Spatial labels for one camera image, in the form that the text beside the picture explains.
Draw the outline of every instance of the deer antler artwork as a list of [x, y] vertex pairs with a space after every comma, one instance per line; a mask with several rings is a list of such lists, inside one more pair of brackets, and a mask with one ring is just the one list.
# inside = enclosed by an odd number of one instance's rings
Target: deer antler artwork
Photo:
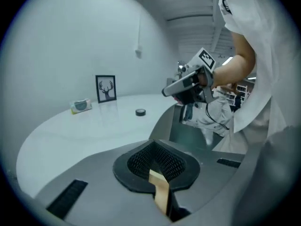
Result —
[[110, 81], [111, 88], [107, 87], [107, 90], [103, 89], [103, 81], [100, 81], [98, 85], [99, 85], [99, 90], [101, 90], [104, 93], [106, 100], [114, 98], [114, 97], [109, 96], [109, 91], [114, 89], [114, 85], [113, 85], [112, 81]]

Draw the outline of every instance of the small box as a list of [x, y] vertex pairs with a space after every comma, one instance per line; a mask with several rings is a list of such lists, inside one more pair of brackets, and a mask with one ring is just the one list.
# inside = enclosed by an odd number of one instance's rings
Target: small box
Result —
[[77, 114], [83, 111], [91, 110], [92, 109], [91, 100], [84, 99], [84, 100], [73, 101], [70, 103], [70, 108], [72, 114]]

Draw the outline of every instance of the black vent slot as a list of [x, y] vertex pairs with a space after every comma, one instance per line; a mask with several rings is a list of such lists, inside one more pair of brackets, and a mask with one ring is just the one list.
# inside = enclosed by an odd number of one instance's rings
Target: black vent slot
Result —
[[84, 191], [87, 182], [74, 180], [69, 186], [47, 207], [47, 210], [60, 219], [64, 219], [76, 200]]
[[229, 167], [233, 167], [233, 168], [239, 168], [239, 166], [240, 166], [240, 162], [238, 162], [238, 161], [231, 161], [231, 160], [222, 159], [222, 158], [218, 159], [217, 163], [220, 163], [220, 164], [223, 164], [223, 165], [226, 165]]

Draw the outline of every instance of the white lab coat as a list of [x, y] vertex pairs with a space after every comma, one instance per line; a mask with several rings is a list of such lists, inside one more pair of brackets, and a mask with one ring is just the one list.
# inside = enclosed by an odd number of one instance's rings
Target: white lab coat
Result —
[[256, 53], [254, 89], [234, 114], [230, 135], [216, 147], [245, 153], [249, 144], [300, 124], [298, 31], [276, 0], [220, 0], [219, 6], [225, 27], [244, 35]]

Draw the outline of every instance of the ceiling light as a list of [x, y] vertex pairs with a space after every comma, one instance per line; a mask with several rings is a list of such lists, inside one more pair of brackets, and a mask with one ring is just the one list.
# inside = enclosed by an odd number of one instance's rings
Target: ceiling light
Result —
[[231, 59], [232, 59], [233, 57], [229, 57], [222, 65], [225, 65], [225, 64], [227, 64]]

